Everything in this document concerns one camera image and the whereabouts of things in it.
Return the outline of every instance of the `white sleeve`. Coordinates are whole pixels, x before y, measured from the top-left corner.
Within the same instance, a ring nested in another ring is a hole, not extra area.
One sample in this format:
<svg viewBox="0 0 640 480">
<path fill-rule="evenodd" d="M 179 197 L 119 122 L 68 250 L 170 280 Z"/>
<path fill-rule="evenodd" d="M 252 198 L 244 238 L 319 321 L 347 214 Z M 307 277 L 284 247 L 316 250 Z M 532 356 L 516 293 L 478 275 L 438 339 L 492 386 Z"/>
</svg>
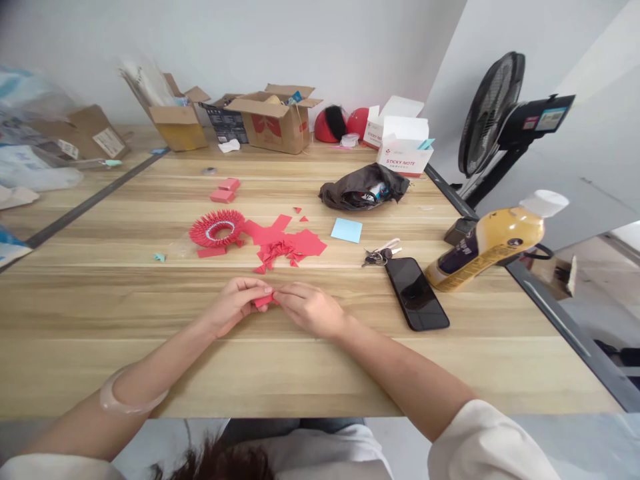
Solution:
<svg viewBox="0 0 640 480">
<path fill-rule="evenodd" d="M 32 453 L 9 459 L 0 480 L 125 480 L 108 461 L 76 455 Z"/>
<path fill-rule="evenodd" d="M 482 400 L 468 402 L 429 452 L 431 480 L 560 480 L 538 444 Z"/>
</svg>

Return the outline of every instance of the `white box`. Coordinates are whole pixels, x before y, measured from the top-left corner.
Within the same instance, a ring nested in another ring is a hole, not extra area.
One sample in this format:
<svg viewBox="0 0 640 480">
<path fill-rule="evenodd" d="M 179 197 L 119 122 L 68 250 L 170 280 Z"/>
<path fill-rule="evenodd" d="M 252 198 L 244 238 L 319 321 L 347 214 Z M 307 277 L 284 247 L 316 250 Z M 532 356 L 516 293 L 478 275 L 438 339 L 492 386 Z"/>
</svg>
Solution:
<svg viewBox="0 0 640 480">
<path fill-rule="evenodd" d="M 406 177 L 419 177 L 433 154 L 431 144 L 420 149 L 428 138 L 427 119 L 385 117 L 376 161 Z"/>
<path fill-rule="evenodd" d="M 379 105 L 370 107 L 369 117 L 367 118 L 367 128 L 365 130 L 365 136 L 362 139 L 363 142 L 371 148 L 378 150 L 382 143 L 384 121 L 387 116 L 416 118 L 420 115 L 424 106 L 424 102 L 418 102 L 416 100 L 410 100 L 394 95 L 382 109 L 382 113 L 379 113 Z"/>
</svg>

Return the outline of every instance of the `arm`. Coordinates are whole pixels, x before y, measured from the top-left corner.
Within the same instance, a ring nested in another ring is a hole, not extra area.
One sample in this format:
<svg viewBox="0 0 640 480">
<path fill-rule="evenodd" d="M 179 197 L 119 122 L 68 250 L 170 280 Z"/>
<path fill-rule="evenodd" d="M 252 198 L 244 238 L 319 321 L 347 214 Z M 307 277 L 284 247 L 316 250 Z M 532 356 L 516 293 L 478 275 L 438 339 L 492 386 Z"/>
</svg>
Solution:
<svg viewBox="0 0 640 480">
<path fill-rule="evenodd" d="M 274 294 L 300 327 L 344 348 L 430 441 L 476 398 L 458 378 L 404 345 L 346 315 L 322 290 L 303 283 Z"/>
<path fill-rule="evenodd" d="M 186 372 L 214 340 L 242 318 L 258 311 L 251 301 L 272 288 L 262 280 L 232 279 L 211 306 L 113 384 L 113 395 L 125 405 L 144 405 L 158 398 Z M 124 415 L 100 406 L 96 391 L 58 418 L 26 453 L 62 453 L 113 460 L 140 430 L 149 414 Z"/>
</svg>

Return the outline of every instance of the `fan stand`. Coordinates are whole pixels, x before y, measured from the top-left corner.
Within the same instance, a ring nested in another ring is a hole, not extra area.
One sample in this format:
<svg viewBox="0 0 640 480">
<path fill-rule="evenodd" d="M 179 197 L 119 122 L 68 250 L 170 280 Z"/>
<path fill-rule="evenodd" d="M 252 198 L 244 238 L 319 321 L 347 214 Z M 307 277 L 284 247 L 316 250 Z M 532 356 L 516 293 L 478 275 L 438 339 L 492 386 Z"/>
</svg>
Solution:
<svg viewBox="0 0 640 480">
<path fill-rule="evenodd" d="M 520 143 L 507 150 L 507 152 L 500 158 L 494 168 L 484 176 L 482 182 L 471 192 L 471 194 L 465 199 L 468 206 L 475 210 L 478 203 L 487 196 L 487 194 L 504 178 L 507 172 L 515 162 L 518 161 L 522 155 L 529 149 L 530 144 L 533 143 L 533 139 L 529 142 Z"/>
</svg>

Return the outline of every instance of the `electric fan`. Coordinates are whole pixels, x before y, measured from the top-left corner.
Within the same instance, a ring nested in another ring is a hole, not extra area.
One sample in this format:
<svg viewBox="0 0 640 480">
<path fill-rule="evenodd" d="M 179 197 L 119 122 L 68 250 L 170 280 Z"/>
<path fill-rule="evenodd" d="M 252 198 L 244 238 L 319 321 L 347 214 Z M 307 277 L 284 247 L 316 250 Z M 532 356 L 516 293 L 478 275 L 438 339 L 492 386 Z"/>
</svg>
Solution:
<svg viewBox="0 0 640 480">
<path fill-rule="evenodd" d="M 525 56 L 507 53 L 485 74 L 471 103 L 458 151 L 460 172 L 470 179 L 482 173 L 498 151 L 505 152 L 481 180 L 477 177 L 461 192 L 471 208 L 502 180 L 534 140 L 558 130 L 575 98 L 552 95 L 518 103 L 524 73 Z"/>
</svg>

